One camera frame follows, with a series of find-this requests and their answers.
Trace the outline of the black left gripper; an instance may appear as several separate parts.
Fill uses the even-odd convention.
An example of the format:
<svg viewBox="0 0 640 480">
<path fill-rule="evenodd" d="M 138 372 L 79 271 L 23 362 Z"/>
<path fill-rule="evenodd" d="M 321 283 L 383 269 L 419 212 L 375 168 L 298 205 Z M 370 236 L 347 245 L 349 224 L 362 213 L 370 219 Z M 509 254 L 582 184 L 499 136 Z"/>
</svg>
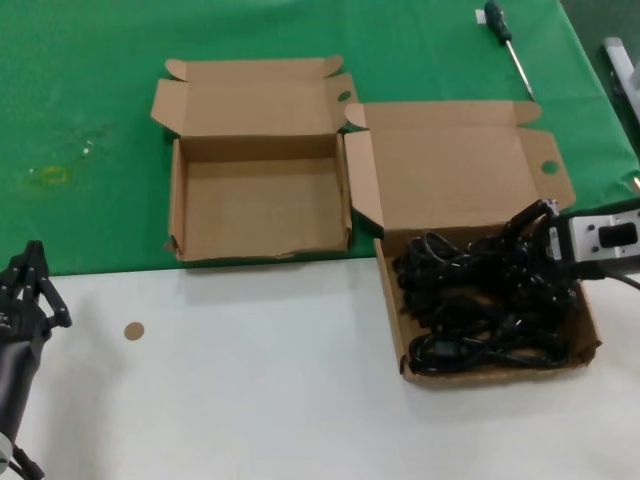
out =
<svg viewBox="0 0 640 480">
<path fill-rule="evenodd" d="M 40 296 L 52 309 L 48 318 L 39 305 Z M 29 240 L 26 251 L 13 256 L 1 272 L 1 349 L 46 343 L 50 328 L 71 325 L 69 310 L 49 278 L 43 243 Z"/>
</svg>

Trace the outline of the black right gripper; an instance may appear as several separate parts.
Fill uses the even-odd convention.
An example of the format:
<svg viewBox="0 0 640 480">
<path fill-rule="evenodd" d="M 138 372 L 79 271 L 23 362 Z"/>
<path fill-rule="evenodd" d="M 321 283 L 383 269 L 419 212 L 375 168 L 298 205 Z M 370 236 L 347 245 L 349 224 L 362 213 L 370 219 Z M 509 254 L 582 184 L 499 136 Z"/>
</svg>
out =
<svg viewBox="0 0 640 480">
<path fill-rule="evenodd" d="M 556 200 L 539 199 L 517 213 L 503 227 L 503 242 L 514 244 L 522 235 L 537 233 L 538 270 L 518 280 L 518 289 L 530 302 L 574 305 L 579 282 L 570 219 L 556 219 Z"/>
</svg>

